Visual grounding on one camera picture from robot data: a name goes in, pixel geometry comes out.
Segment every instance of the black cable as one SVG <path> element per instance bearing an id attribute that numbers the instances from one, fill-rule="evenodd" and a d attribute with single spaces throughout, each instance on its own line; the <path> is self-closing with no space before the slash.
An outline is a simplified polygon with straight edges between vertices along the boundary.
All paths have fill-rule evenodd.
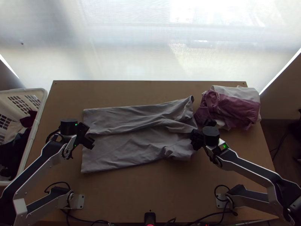
<path id="1" fill-rule="evenodd" d="M 176 222 L 176 217 L 174 217 L 174 218 L 168 220 L 168 221 L 164 224 L 164 226 L 168 226 L 169 223 L 175 223 L 175 222 Z"/>
<path id="2" fill-rule="evenodd" d="M 53 136 L 54 134 L 56 134 L 58 131 L 60 131 L 60 127 L 59 127 L 57 130 L 53 131 L 52 133 L 50 133 L 50 134 L 47 136 L 46 142 L 45 142 L 45 143 L 47 144 L 48 141 L 49 141 L 49 139 L 50 139 L 50 137 Z"/>
<path id="3" fill-rule="evenodd" d="M 299 121 L 301 121 L 301 109 L 299 109 L 298 111 L 300 112 L 300 118 L 299 118 Z M 272 158 L 272 161 L 274 161 L 274 159 L 276 158 L 276 155 L 278 154 L 278 152 L 279 152 L 279 150 L 280 150 L 280 148 L 281 148 L 281 146 L 282 146 L 282 143 L 283 143 L 283 141 L 285 140 L 285 138 L 288 136 L 288 134 L 289 134 L 289 132 L 286 131 L 286 132 L 284 133 L 284 135 L 282 136 L 282 138 L 280 139 L 280 142 L 279 142 L 278 146 L 277 146 L 276 148 L 270 150 L 270 152 L 276 150 L 276 152 L 275 152 L 275 154 L 274 154 L 274 156 L 273 156 L 273 158 Z"/>
<path id="4" fill-rule="evenodd" d="M 70 223 L 69 223 L 69 214 L 70 214 L 70 209 L 68 209 L 68 212 L 67 212 L 67 214 L 66 214 L 66 222 L 67 222 L 67 226 L 70 226 Z"/>
<path id="5" fill-rule="evenodd" d="M 202 217 L 202 218 L 200 218 L 200 219 L 197 219 L 196 221 L 194 221 L 194 222 L 192 222 L 192 223 L 188 223 L 188 224 L 186 224 L 186 226 L 191 226 L 191 225 L 193 225 L 193 224 L 198 224 L 198 223 L 204 223 L 204 222 L 201 222 L 201 220 L 204 220 L 204 219 L 206 219 L 206 218 L 208 218 L 208 217 L 211 217 L 211 216 L 214 216 L 214 215 L 218 215 L 218 214 L 223 214 L 223 215 L 225 215 L 225 214 L 230 214 L 230 213 L 232 213 L 234 216 L 237 216 L 238 214 L 237 214 L 237 212 L 235 212 L 235 211 L 225 211 L 225 208 L 224 208 L 224 211 L 223 212 L 216 212 L 216 213 L 212 213 L 212 214 L 208 214 L 208 215 L 206 215 L 206 216 L 204 216 L 204 217 Z"/>
<path id="6" fill-rule="evenodd" d="M 282 146 L 282 143 L 283 143 L 283 141 L 285 140 L 285 138 L 287 137 L 288 134 L 289 134 L 289 132 L 285 132 L 285 134 L 284 134 L 283 137 L 281 138 L 281 140 L 280 140 L 280 142 L 279 142 L 279 145 L 278 145 L 278 147 L 276 148 L 276 152 L 275 152 L 275 154 L 274 154 L 274 156 L 273 156 L 273 158 L 272 158 L 272 161 L 274 161 L 274 159 L 276 158 L 276 155 L 278 154 L 278 152 L 279 152 L 279 150 L 280 150 L 280 148 L 281 148 L 281 146 Z"/>
<path id="7" fill-rule="evenodd" d="M 47 187 L 47 188 L 44 190 L 44 192 L 49 194 L 49 191 L 47 191 L 47 190 L 48 190 L 48 188 L 50 188 L 50 187 L 51 187 L 51 186 L 53 186 L 53 185 L 60 184 L 60 183 L 64 183 L 64 184 L 66 184 L 66 185 L 67 185 L 67 187 L 68 187 L 68 189 L 71 189 L 70 185 L 69 185 L 67 182 L 64 182 L 64 181 L 59 181 L 59 182 L 55 182 L 55 183 L 52 183 L 51 185 L 49 185 L 49 186 L 48 186 L 48 187 Z"/>
<path id="8" fill-rule="evenodd" d="M 86 222 L 86 223 L 92 223 L 92 224 L 104 224 L 104 223 L 106 223 L 106 224 L 109 224 L 109 222 L 108 221 L 105 221 L 105 220 L 96 220 L 96 221 L 91 221 L 91 220 L 83 220 L 83 219 L 80 219 L 80 218 L 77 218 L 77 217 L 74 217 L 73 215 L 71 215 L 71 214 L 68 214 L 68 217 L 70 217 L 70 218 L 72 218 L 72 219 L 74 219 L 74 220 L 78 220 L 78 221 L 81 221 L 81 222 Z"/>
<path id="9" fill-rule="evenodd" d="M 217 195 L 216 195 L 216 190 L 219 188 L 219 187 L 225 187 L 225 188 L 227 188 L 228 190 L 230 190 L 230 188 L 228 188 L 226 185 L 218 185 L 218 186 L 216 186 L 215 187 L 215 189 L 214 189 L 214 196 L 216 197 L 216 199 L 217 200 L 219 200 L 219 201 L 221 201 L 221 202 L 226 202 L 226 201 L 228 201 L 228 199 L 219 199 L 218 197 L 217 197 Z"/>
<path id="10" fill-rule="evenodd" d="M 208 214 L 208 215 L 206 215 L 206 216 L 204 216 L 204 217 L 202 217 L 202 218 L 200 218 L 200 219 L 197 219 L 196 221 L 194 221 L 194 222 L 192 222 L 192 223 L 186 224 L 186 226 L 191 226 L 191 225 L 193 225 L 193 224 L 198 224 L 198 223 L 206 224 L 205 222 L 201 222 L 201 220 L 204 220 L 204 219 L 206 219 L 206 218 L 208 218 L 208 217 L 211 217 L 211 216 L 214 216 L 214 215 L 222 214 L 222 218 L 220 219 L 220 221 L 219 221 L 218 223 L 216 223 L 216 224 L 210 224 L 210 225 L 218 225 L 218 224 L 222 223 L 225 214 L 232 213 L 234 216 L 237 216 L 237 215 L 238 215 L 238 213 L 235 212 L 235 211 L 233 211 L 233 210 L 226 211 L 227 205 L 230 203 L 230 201 L 229 201 L 228 199 L 225 199 L 225 200 L 219 199 L 219 198 L 216 196 L 216 190 L 217 190 L 219 187 L 225 187 L 225 188 L 227 188 L 228 190 L 230 190 L 230 189 L 229 189 L 226 185 L 218 185 L 218 186 L 216 186 L 215 189 L 214 189 L 214 196 L 215 196 L 218 200 L 220 200 L 221 202 L 226 202 L 225 207 L 223 208 L 223 212 L 216 212 L 216 213 Z"/>
<path id="11" fill-rule="evenodd" d="M 106 221 L 106 220 L 96 220 L 96 221 L 94 221 L 94 222 L 91 224 L 91 226 L 93 226 L 94 224 L 97 224 L 97 223 L 99 223 L 99 224 L 109 224 L 109 222 Z"/>

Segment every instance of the metal bracket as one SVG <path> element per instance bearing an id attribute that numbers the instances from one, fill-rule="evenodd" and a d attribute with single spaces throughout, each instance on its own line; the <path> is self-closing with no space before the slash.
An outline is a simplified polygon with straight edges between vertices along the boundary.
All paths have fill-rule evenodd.
<path id="1" fill-rule="evenodd" d="M 225 194 L 216 194 L 216 197 L 219 198 L 219 199 L 221 199 L 221 200 L 227 199 L 227 197 L 225 196 Z M 216 207 L 220 208 L 220 209 L 225 208 L 226 202 L 222 202 L 222 201 L 218 200 L 217 198 L 215 198 Z"/>
<path id="2" fill-rule="evenodd" d="M 82 194 L 74 194 L 71 201 L 70 207 L 62 207 L 58 205 L 58 209 L 82 209 L 84 207 L 85 196 Z"/>

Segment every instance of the white curtain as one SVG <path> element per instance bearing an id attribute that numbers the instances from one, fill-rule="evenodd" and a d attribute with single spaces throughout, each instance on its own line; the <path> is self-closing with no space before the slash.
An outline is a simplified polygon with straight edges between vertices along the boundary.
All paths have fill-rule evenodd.
<path id="1" fill-rule="evenodd" d="M 260 92 L 301 47 L 300 12 L 299 0 L 0 0 L 0 54 L 28 88 L 206 80 Z"/>

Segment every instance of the fabric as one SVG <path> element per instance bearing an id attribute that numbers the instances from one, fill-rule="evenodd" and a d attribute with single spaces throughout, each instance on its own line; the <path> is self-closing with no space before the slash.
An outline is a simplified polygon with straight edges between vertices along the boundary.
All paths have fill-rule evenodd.
<path id="1" fill-rule="evenodd" d="M 23 134 L 25 130 L 26 128 L 24 128 L 20 122 L 14 122 L 14 121 L 10 122 L 5 133 L 3 144 L 11 142 L 12 140 L 15 139 L 18 133 Z"/>
<path id="2" fill-rule="evenodd" d="M 28 113 L 30 116 L 20 119 L 20 123 L 22 124 L 22 126 L 24 126 L 26 128 L 32 127 L 32 125 L 35 121 L 37 111 L 29 110 Z"/>
<path id="3" fill-rule="evenodd" d="M 157 105 L 84 109 L 94 148 L 83 147 L 82 173 L 124 168 L 162 158 L 189 160 L 197 129 L 193 96 Z"/>
<path id="4" fill-rule="evenodd" d="M 16 177 L 30 131 L 31 128 L 28 128 L 24 134 L 18 133 L 13 141 L 0 145 L 0 164 L 4 166 L 1 176 L 10 177 L 9 180 Z"/>
<path id="5" fill-rule="evenodd" d="M 247 130 L 260 121 L 259 111 L 260 97 L 254 88 L 212 86 L 203 93 L 194 117 L 201 125 L 206 119 L 214 119 L 219 128 Z"/>

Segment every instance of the white cloth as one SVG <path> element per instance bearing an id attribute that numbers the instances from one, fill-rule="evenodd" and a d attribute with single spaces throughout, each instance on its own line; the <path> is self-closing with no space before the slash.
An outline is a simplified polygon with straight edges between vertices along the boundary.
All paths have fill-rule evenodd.
<path id="1" fill-rule="evenodd" d="M 26 129 L 27 128 L 23 127 L 20 122 L 14 122 L 14 121 L 10 122 L 10 124 L 6 130 L 3 144 L 6 144 L 6 143 L 14 140 L 18 133 L 25 133 Z"/>
<path id="2" fill-rule="evenodd" d="M 157 105 L 84 109 L 92 150 L 83 147 L 82 173 L 124 168 L 195 152 L 189 133 L 197 129 L 193 96 Z"/>

